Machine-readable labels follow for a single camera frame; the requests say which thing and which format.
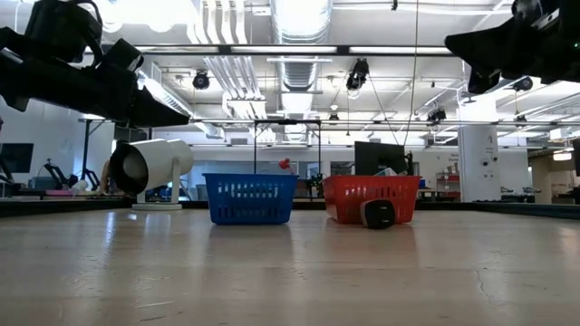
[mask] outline blue basket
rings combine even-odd
[[[206,173],[211,221],[218,225],[283,224],[298,176]]]

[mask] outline plastic basket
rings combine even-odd
[[[218,225],[283,224],[298,176],[207,173],[209,214]]]
[[[389,199],[397,224],[413,219],[421,177],[331,176],[323,181],[326,211],[340,224],[360,224],[361,204]]]

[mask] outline security camera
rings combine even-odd
[[[531,78],[526,77],[521,81],[514,83],[512,89],[514,91],[529,91],[534,87],[534,82]]]
[[[427,121],[442,121],[445,120],[447,118],[447,113],[445,112],[445,109],[436,109],[433,110],[431,112],[429,112],[429,114],[427,115]]]
[[[357,59],[353,70],[349,74],[348,80],[346,81],[346,88],[349,91],[360,90],[361,87],[366,83],[366,76],[369,74],[369,63],[366,59]]]
[[[196,90],[206,90],[209,87],[208,71],[198,71],[193,78],[193,87]]]

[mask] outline ceiling duct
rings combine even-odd
[[[270,0],[275,42],[279,44],[325,43],[333,11],[333,0]],[[318,73],[317,57],[301,57],[306,62],[280,62],[278,71],[286,93],[281,95],[282,107],[289,113],[305,114],[312,107],[313,95],[304,94],[313,88]],[[290,140],[303,139],[302,135],[287,130]]]

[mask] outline white cylindrical object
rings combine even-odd
[[[111,156],[111,175],[119,189],[139,194],[171,182],[174,161],[179,163],[181,176],[193,168],[193,154],[183,140],[122,144]]]

